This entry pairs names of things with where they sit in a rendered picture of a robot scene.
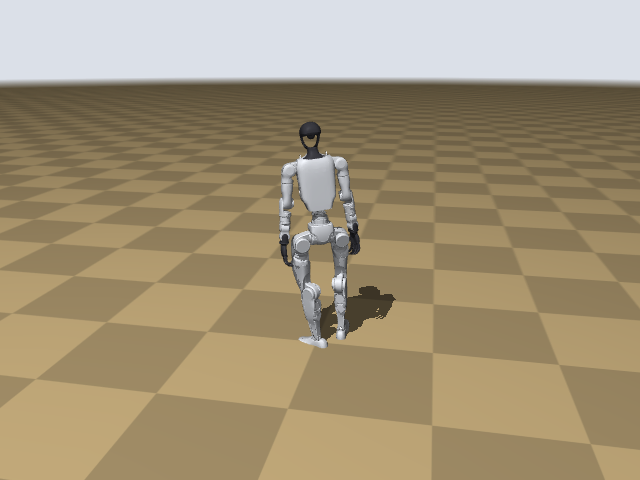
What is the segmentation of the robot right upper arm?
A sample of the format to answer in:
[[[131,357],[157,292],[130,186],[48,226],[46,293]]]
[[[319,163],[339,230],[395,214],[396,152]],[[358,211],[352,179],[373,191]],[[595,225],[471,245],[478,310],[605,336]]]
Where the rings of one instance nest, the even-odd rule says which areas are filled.
[[[341,190],[338,191],[339,198],[341,201],[349,201],[352,200],[351,192],[350,192],[350,178],[348,171],[348,163],[347,161],[340,156],[332,157],[335,169],[337,169],[337,178],[340,185]]]

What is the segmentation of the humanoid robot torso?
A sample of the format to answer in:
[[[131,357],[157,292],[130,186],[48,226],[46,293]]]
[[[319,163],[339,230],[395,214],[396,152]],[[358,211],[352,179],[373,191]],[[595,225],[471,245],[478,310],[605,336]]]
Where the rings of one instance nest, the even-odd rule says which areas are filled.
[[[335,164],[327,151],[324,158],[307,160],[304,157],[299,155],[296,159],[299,195],[313,215],[312,222],[308,223],[311,245],[323,245],[334,241],[333,223],[325,210],[333,207],[336,197]]]

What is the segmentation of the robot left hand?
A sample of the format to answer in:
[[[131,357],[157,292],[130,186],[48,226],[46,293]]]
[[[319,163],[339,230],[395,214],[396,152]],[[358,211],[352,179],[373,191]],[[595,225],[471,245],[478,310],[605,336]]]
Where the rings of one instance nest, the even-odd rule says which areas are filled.
[[[279,243],[281,244],[281,255],[283,257],[284,263],[289,267],[293,266],[293,264],[289,263],[288,260],[287,260],[287,257],[288,257],[287,256],[287,244],[289,244],[288,235],[287,234],[283,234],[282,235],[282,241],[280,240]]]

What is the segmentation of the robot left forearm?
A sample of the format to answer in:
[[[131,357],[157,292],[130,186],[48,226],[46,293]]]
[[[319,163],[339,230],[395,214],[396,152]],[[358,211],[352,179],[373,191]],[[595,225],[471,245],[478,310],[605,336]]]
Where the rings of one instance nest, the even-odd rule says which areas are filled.
[[[290,231],[291,212],[289,212],[287,210],[283,210],[283,199],[282,198],[280,198],[280,200],[279,200],[279,216],[280,216],[280,221],[279,221],[280,234],[279,234],[279,238],[282,241],[282,235],[283,234],[287,234],[288,235],[288,241],[289,241],[289,239],[290,239],[289,231]]]

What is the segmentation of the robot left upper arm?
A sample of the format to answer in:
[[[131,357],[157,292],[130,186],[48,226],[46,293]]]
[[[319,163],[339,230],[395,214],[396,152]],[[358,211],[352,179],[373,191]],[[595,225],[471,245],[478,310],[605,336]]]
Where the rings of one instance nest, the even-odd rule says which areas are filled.
[[[281,193],[283,199],[283,209],[291,209],[294,207],[292,198],[293,180],[292,177],[297,172],[297,161],[286,163],[281,170]]]

